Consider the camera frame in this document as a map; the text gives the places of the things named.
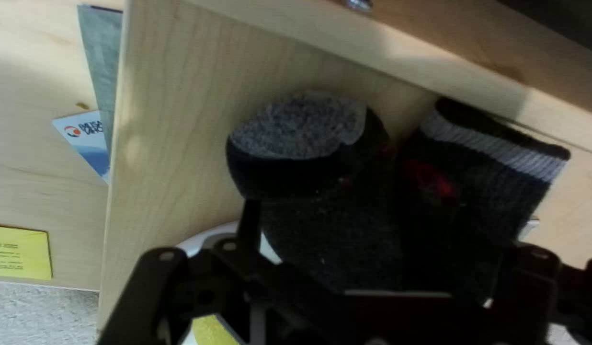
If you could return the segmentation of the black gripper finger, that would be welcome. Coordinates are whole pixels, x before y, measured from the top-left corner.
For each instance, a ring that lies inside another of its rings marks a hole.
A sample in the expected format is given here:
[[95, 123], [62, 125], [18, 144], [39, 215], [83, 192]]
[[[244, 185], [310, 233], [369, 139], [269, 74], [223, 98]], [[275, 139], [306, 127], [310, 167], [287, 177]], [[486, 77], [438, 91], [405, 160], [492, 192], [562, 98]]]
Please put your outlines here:
[[237, 250], [254, 256], [260, 244], [260, 204], [246, 200], [235, 233]]

